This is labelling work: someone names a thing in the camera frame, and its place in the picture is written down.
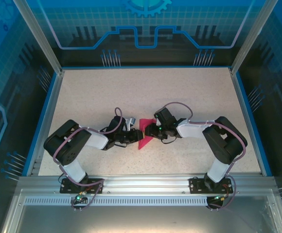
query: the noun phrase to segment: pink cloth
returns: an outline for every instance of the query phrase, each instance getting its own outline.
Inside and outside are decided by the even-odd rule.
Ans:
[[[156,123],[155,119],[140,119],[140,130],[144,133],[145,132],[145,128],[152,124],[152,123]],[[151,140],[153,139],[153,137],[150,136],[144,136],[144,139],[139,141],[139,150],[141,150],[147,143],[149,143]]]

